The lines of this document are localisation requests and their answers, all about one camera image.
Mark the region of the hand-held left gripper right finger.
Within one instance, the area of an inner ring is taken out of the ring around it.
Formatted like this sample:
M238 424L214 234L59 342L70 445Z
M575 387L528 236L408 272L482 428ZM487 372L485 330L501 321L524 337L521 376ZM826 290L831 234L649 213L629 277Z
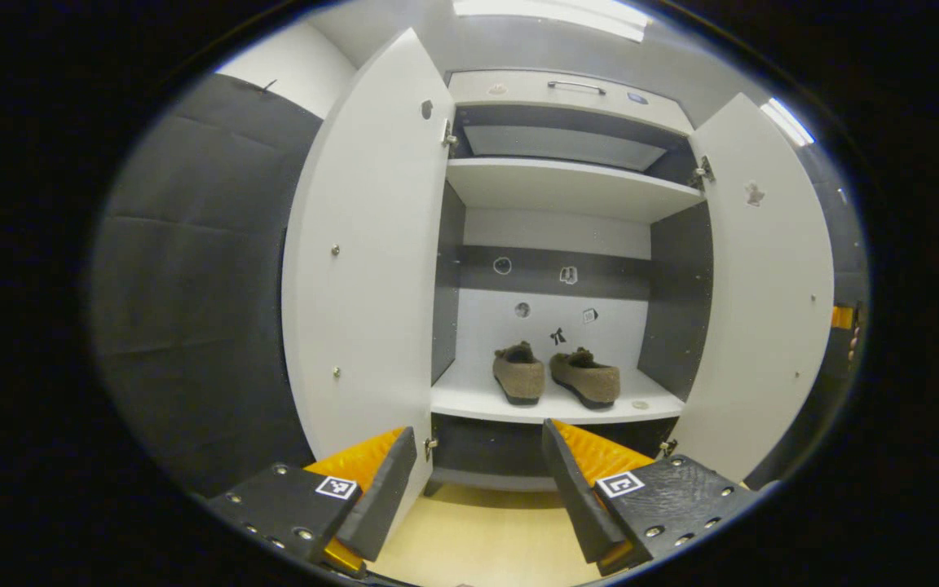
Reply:
M541 450L579 549L601 576L674 556L763 496L693 458L646 457L559 420L544 421Z

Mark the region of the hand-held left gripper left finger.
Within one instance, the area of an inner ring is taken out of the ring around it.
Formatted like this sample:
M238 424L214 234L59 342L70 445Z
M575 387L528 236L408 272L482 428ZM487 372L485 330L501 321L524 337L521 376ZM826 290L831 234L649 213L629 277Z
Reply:
M415 461L414 429L395 428L308 466L271 464L208 499L206 508L289 560L365 576L394 524Z

